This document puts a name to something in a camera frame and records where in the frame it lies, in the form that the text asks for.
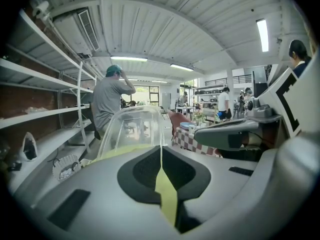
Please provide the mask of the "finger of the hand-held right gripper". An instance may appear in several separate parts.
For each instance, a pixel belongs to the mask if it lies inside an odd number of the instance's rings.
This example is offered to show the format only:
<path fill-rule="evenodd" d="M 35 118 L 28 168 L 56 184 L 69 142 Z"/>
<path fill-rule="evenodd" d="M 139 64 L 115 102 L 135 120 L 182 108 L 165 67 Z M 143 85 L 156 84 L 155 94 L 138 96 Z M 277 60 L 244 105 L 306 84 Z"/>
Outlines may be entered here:
<path fill-rule="evenodd" d="M 250 135 L 260 134 L 260 124 L 251 119 L 231 120 L 197 129 L 194 139 L 201 145 L 224 151 L 255 149 L 259 140 L 249 145 Z"/>

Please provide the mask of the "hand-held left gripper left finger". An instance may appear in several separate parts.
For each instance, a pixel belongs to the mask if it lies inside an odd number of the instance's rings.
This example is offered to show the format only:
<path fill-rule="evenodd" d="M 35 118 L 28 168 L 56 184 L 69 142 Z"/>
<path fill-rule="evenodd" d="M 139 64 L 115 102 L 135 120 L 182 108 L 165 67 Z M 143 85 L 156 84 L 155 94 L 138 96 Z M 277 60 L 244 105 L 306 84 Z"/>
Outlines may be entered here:
<path fill-rule="evenodd" d="M 180 233 L 158 202 L 138 202 L 118 182 L 127 162 L 155 161 L 160 147 L 149 147 L 96 161 L 45 194 L 35 206 L 20 201 L 24 214 L 50 240 L 177 240 Z"/>

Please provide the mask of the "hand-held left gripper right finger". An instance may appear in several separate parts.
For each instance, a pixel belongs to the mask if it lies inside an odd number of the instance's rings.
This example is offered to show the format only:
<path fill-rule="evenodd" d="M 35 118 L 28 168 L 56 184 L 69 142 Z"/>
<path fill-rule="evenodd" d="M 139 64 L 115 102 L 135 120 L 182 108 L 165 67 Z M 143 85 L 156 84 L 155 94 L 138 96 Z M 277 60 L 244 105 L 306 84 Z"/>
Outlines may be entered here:
<path fill-rule="evenodd" d="M 165 147 L 164 156 L 210 173 L 198 194 L 194 178 L 182 190 L 188 200 L 182 214 L 190 230 L 166 231 L 168 240 L 280 240 L 303 236 L 300 226 L 315 204 L 320 181 L 320 136 L 304 133 L 280 148 L 267 150 L 259 162 L 196 155 Z"/>

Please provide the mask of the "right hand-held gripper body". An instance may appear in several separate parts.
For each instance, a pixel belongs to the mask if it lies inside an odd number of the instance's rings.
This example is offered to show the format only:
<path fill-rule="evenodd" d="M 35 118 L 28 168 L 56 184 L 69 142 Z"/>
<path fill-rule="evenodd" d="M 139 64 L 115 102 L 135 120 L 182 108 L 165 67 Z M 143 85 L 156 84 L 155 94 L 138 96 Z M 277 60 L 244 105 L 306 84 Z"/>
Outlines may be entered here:
<path fill-rule="evenodd" d="M 262 126 L 261 133 L 244 138 L 246 149 L 279 147 L 301 157 L 319 153 L 320 53 L 313 55 L 300 77 L 287 69 L 250 105 L 248 117 Z"/>

